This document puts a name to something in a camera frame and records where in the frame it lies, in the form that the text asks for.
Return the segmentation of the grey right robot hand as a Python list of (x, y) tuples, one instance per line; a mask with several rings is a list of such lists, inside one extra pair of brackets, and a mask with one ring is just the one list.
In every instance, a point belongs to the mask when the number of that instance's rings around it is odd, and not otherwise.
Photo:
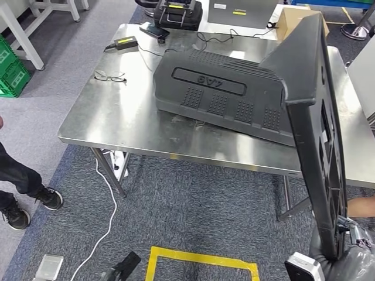
[(325, 280), (374, 280), (374, 242), (368, 232), (349, 217), (342, 217), (339, 225), (348, 228), (352, 242), (340, 259), (324, 257), (317, 227), (311, 234), (309, 256), (321, 265)]

